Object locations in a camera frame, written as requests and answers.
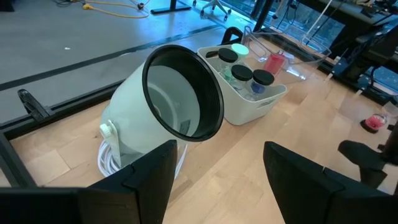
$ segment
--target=lamp knob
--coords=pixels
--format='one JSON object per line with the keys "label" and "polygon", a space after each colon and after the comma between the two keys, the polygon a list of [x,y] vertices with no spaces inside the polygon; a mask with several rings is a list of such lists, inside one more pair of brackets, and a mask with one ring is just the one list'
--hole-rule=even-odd
{"label": "lamp knob", "polygon": [[101,131],[102,136],[107,139],[112,137],[112,127],[107,124],[101,124],[99,126],[99,130]]}

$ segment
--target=white storage bin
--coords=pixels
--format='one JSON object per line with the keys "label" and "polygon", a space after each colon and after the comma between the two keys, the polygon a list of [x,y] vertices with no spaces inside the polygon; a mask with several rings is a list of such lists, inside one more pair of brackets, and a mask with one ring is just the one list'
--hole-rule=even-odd
{"label": "white storage bin", "polygon": [[218,57],[206,58],[208,52],[217,51],[222,47],[231,48],[230,45],[204,47],[198,49],[198,55],[208,63],[220,84],[224,98],[225,119],[231,124],[242,125],[266,115],[272,107],[277,104],[279,99],[285,95],[287,90],[286,86],[267,86],[266,91],[261,95],[262,100],[259,101],[248,101],[244,99],[243,96],[249,92],[243,89],[243,92],[239,94],[215,69],[218,68],[217,65],[220,59]]}

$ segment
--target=office chair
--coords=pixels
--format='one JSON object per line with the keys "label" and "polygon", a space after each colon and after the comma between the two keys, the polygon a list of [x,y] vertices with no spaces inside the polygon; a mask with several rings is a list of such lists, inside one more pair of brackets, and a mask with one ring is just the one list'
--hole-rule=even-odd
{"label": "office chair", "polygon": [[[197,0],[194,0],[192,4],[193,4],[193,6],[196,6],[197,5]],[[225,21],[228,18],[228,14],[231,14],[232,10],[229,9],[228,11],[226,11],[224,9],[223,4],[224,4],[224,2],[221,1],[221,0],[210,0],[209,3],[207,3],[205,6],[203,6],[203,8],[200,11],[200,15],[203,16],[205,14],[205,9],[207,7],[213,6],[211,9],[214,10],[216,8],[216,6],[218,6],[225,13],[225,16],[224,16],[224,21]]]}

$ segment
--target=lamp shade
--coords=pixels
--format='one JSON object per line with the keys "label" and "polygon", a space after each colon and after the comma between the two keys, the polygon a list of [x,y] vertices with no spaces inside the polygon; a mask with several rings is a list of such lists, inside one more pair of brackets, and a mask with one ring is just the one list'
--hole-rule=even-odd
{"label": "lamp shade", "polygon": [[221,89],[206,62],[185,47],[166,45],[114,92],[100,130],[124,167],[169,139],[211,138],[223,116]]}

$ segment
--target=black clamp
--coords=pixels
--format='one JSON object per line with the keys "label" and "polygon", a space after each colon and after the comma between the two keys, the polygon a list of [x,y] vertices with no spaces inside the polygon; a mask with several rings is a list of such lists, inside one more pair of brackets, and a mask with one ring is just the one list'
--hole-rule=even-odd
{"label": "black clamp", "polygon": [[139,10],[143,9],[144,6],[145,6],[144,3],[139,3],[139,4],[137,4],[137,7],[138,7]]}
{"label": "black clamp", "polygon": [[18,97],[24,105],[25,110],[36,121],[41,122],[54,114],[48,106],[42,106],[27,90],[18,90]]}

